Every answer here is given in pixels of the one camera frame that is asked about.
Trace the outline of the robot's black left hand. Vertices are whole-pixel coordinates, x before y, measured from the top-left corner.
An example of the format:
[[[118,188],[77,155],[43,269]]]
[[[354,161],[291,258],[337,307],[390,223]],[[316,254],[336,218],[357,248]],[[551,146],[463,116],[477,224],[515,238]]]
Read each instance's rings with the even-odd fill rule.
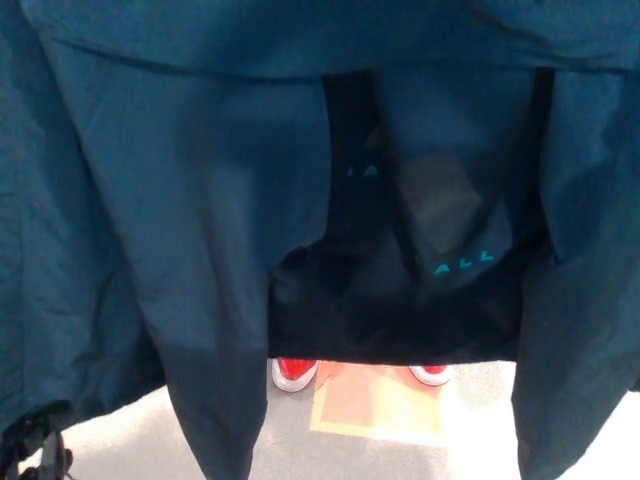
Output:
[[[44,441],[38,479],[69,479],[69,469],[72,463],[73,454],[65,447],[62,434],[52,432]]]

